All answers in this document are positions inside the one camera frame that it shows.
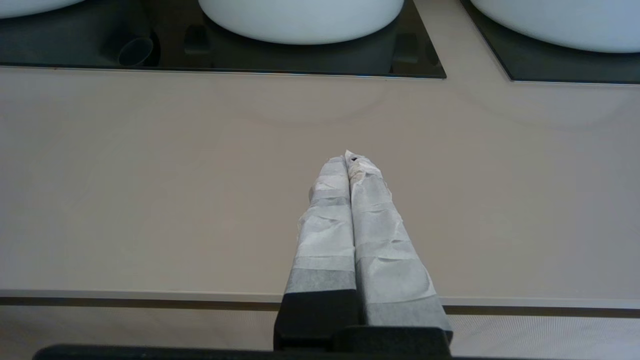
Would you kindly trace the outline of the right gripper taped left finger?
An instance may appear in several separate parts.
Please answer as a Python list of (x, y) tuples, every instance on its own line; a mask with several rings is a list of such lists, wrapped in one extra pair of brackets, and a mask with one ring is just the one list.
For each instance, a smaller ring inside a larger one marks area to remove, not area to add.
[(354, 225), (346, 160), (323, 164), (298, 223), (297, 249), (274, 324), (274, 350), (325, 351), (359, 323)]

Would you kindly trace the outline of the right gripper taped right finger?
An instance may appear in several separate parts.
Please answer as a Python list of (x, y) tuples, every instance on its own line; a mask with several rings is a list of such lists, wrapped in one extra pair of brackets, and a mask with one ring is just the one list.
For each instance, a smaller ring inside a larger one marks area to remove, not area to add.
[(334, 337), (349, 351), (448, 351), (453, 329), (381, 170), (346, 152), (363, 324)]

